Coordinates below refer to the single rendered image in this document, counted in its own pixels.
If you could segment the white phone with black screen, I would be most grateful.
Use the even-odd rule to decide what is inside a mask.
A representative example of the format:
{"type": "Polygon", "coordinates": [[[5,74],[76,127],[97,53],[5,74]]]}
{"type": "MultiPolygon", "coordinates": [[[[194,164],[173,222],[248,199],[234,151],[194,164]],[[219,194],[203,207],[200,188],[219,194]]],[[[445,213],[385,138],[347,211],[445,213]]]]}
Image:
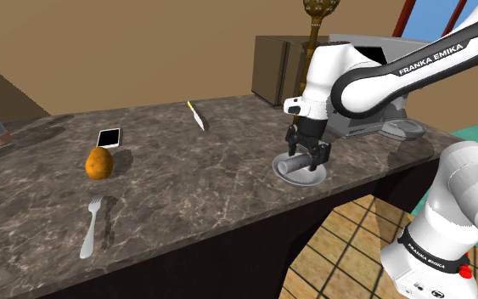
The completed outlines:
{"type": "Polygon", "coordinates": [[[122,145],[122,129],[110,128],[100,130],[96,146],[105,149],[120,147],[122,145]]]}

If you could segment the red-framed window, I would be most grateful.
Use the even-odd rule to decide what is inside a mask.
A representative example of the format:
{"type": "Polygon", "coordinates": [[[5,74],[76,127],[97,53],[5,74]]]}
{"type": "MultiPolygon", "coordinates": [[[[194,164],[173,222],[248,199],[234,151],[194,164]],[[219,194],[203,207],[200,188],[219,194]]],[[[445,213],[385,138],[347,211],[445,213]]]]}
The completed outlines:
{"type": "Polygon", "coordinates": [[[433,42],[446,29],[455,29],[478,0],[393,0],[396,9],[392,36],[433,42]]]}

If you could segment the grey cylinder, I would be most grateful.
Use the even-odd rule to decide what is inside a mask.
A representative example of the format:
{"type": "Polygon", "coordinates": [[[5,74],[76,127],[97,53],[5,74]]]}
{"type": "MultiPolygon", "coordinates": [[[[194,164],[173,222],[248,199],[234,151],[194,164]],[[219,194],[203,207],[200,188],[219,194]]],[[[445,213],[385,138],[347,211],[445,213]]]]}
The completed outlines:
{"type": "Polygon", "coordinates": [[[309,154],[293,155],[277,162],[277,168],[282,174],[289,174],[312,164],[309,154]]]}

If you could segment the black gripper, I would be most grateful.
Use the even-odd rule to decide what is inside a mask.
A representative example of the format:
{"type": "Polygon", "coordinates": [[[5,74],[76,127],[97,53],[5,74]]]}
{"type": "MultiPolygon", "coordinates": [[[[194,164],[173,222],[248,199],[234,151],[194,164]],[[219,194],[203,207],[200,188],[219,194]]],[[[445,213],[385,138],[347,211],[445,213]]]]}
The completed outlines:
{"type": "Polygon", "coordinates": [[[289,146],[289,156],[295,155],[297,144],[309,150],[309,155],[312,158],[312,163],[309,166],[311,172],[329,160],[331,144],[321,140],[326,124],[327,120],[314,120],[299,116],[297,123],[289,126],[285,136],[285,141],[289,146]]]}

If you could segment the grey round plate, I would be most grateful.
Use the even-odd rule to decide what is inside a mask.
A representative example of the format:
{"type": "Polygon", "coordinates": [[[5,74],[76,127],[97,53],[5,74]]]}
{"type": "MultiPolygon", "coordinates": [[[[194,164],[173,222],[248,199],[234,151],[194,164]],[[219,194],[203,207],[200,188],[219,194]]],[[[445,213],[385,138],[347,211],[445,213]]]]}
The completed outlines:
{"type": "Polygon", "coordinates": [[[287,153],[280,154],[273,159],[274,172],[285,182],[295,185],[308,187],[321,183],[327,176],[327,171],[324,165],[320,165],[313,172],[309,170],[309,166],[304,167],[289,174],[282,174],[277,168],[277,162],[290,157],[287,153]]]}

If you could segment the orange-brown potato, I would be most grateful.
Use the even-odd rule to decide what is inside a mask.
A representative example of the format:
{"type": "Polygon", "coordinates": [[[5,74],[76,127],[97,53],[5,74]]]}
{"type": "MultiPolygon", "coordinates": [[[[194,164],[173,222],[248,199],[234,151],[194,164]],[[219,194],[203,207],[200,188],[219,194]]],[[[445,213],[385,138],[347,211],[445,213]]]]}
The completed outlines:
{"type": "Polygon", "coordinates": [[[111,153],[102,147],[95,147],[91,150],[86,163],[87,175],[93,180],[108,178],[113,172],[113,157],[111,153]]]}

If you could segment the silver fork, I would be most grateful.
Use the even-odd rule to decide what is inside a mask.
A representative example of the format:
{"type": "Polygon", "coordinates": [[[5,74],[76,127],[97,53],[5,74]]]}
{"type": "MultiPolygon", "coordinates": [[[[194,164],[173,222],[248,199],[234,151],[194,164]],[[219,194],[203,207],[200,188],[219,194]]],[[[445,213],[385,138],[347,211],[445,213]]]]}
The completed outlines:
{"type": "Polygon", "coordinates": [[[92,199],[92,201],[88,205],[88,210],[91,213],[91,221],[85,236],[85,239],[82,243],[82,247],[80,250],[79,257],[81,259],[86,259],[93,254],[93,247],[94,247],[94,229],[96,224],[96,218],[99,208],[101,207],[101,201],[103,197],[97,196],[92,199]]]}

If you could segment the brown cabinet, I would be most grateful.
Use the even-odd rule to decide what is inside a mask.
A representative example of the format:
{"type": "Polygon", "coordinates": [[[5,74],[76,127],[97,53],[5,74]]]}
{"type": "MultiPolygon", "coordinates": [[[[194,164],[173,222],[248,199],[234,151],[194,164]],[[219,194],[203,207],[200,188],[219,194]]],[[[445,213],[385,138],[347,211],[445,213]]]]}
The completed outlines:
{"type": "Polygon", "coordinates": [[[300,92],[308,36],[256,36],[251,91],[272,106],[300,92]]]}

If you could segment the grey kitchen appliance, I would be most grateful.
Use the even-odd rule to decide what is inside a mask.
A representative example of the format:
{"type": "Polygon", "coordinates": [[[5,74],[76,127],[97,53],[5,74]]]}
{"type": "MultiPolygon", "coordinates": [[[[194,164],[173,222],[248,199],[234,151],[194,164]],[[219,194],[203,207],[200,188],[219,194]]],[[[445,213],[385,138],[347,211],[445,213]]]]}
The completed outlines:
{"type": "MultiPolygon", "coordinates": [[[[382,65],[422,48],[428,42],[401,37],[377,37],[350,34],[331,34],[331,42],[351,42],[361,54],[382,65]]],[[[373,116],[350,119],[338,113],[329,117],[327,128],[342,138],[355,138],[379,133],[396,140],[414,140],[422,137],[426,127],[408,118],[405,105],[408,94],[390,102],[373,116]]]]}

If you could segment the ornate golden lamp stand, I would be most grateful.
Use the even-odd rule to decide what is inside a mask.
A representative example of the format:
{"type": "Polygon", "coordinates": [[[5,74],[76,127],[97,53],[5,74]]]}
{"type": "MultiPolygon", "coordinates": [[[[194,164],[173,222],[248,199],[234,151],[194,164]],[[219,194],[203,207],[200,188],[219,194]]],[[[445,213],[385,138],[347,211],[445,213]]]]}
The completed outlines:
{"type": "Polygon", "coordinates": [[[303,93],[306,87],[306,76],[314,50],[317,47],[318,32],[322,21],[326,16],[335,11],[339,3],[340,0],[303,0],[304,9],[311,17],[311,32],[306,49],[306,59],[300,83],[300,93],[303,93]]]}

